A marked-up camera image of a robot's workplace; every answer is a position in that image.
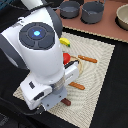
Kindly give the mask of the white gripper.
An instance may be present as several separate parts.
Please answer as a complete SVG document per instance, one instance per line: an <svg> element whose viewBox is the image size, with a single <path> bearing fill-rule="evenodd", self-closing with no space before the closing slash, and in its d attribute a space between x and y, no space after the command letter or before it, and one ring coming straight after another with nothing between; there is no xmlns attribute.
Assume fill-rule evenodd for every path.
<svg viewBox="0 0 128 128"><path fill-rule="evenodd" d="M20 84L23 97L30 110L34 110L39 105L45 111L51 109L67 96L66 86L73 82L79 76L79 61L71 61L64 66L64 76L52 84L40 84L30 73Z"/></svg>

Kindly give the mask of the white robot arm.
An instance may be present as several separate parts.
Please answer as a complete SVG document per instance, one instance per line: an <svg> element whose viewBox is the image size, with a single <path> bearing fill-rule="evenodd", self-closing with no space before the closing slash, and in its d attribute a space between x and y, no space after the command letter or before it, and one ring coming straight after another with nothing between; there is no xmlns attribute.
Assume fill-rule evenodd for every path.
<svg viewBox="0 0 128 128"><path fill-rule="evenodd" d="M78 61L63 64L59 38L62 22L45 0L21 0L26 16L0 33L9 61L30 73L20 83L30 110L47 111L67 96L66 86L79 76Z"/></svg>

